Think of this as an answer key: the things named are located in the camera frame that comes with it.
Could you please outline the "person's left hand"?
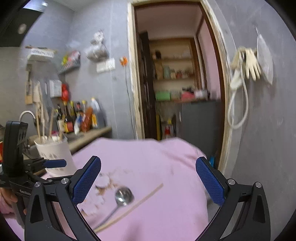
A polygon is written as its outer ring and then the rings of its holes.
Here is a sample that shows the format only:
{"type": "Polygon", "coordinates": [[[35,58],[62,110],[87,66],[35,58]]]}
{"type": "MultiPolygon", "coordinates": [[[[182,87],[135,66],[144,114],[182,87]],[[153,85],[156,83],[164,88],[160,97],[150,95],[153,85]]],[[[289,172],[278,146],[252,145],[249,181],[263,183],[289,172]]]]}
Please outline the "person's left hand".
{"type": "Polygon", "coordinates": [[[15,213],[12,207],[13,203],[17,203],[18,199],[10,189],[0,189],[0,210],[2,214],[15,213]]]}

